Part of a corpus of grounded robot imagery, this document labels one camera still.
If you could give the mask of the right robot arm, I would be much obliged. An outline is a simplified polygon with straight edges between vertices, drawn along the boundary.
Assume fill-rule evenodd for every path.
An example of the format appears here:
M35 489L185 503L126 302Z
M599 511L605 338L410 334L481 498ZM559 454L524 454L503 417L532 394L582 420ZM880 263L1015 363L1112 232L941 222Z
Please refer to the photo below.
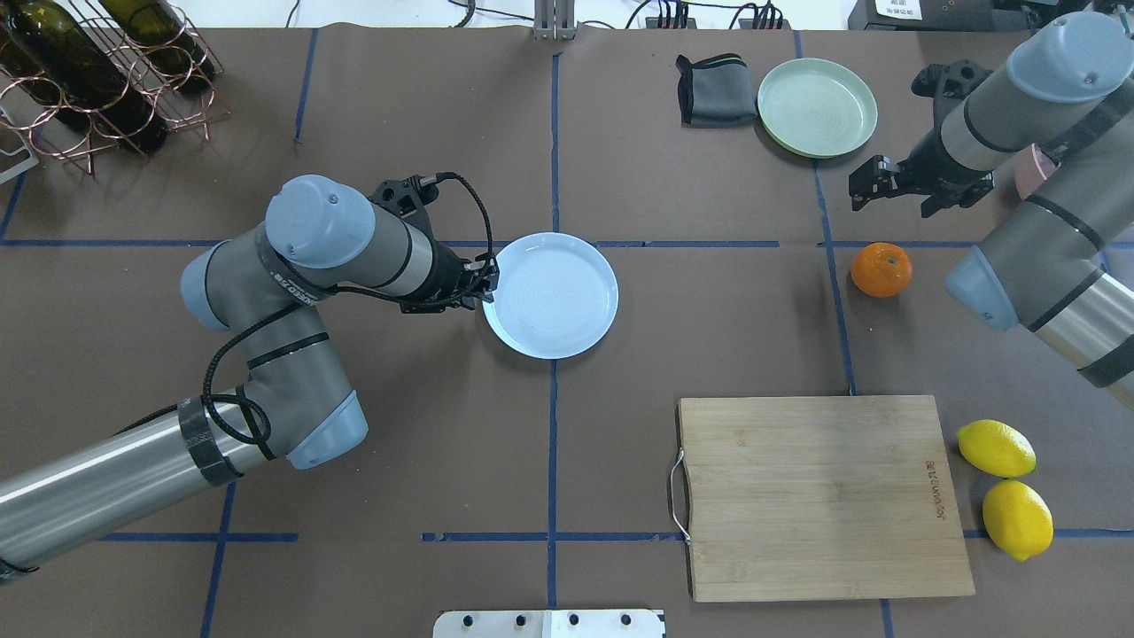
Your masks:
M974 206L993 173L1036 146L1056 163L953 267L953 298L995 330L1016 324L1094 388L1131 405L1133 295L1097 265L1131 224L1131 36L1109 12L1066 12L996 70L960 59L925 67L911 90L933 128L909 156L874 156L848 177L858 210L920 195L920 213Z

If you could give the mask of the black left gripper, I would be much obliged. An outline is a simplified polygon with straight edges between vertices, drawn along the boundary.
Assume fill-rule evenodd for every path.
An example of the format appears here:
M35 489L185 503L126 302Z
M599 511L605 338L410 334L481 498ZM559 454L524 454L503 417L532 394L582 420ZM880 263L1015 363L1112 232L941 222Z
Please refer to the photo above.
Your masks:
M369 202L396 218L404 230L406 250L400 270L372 287L400 303L404 314L440 314L447 307L474 311L479 303L493 303L493 288L469 290L469 284L497 284L497 260L462 260L438 243L431 229L426 206L440 197L438 184L443 181L443 177L388 179L369 195Z

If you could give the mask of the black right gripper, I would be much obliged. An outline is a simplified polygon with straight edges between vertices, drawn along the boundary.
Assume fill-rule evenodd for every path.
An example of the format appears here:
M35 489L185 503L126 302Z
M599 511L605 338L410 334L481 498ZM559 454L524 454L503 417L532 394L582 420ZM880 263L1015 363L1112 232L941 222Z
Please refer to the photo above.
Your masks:
M991 171L980 173L960 165L943 145L946 117L963 105L964 97L990 75L991 70L968 59L930 63L920 70L909 90L915 96L931 97L933 128L903 161L873 156L850 171L850 210L862 210L875 199L919 194L926 197L920 203L920 216L926 219L947 207L975 206L992 192L995 176Z

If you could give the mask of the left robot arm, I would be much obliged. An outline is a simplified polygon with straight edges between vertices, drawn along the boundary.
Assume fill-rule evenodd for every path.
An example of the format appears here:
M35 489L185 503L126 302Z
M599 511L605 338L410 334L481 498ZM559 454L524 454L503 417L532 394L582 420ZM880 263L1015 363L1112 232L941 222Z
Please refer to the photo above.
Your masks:
M254 230L215 244L181 274L187 311L228 340L194 395L108 440L3 483L3 582L251 469L307 470L369 435L319 315L340 294L440 314L490 301L492 246L474 260L435 239L428 205L454 171L381 182L366 195L319 175L284 182Z

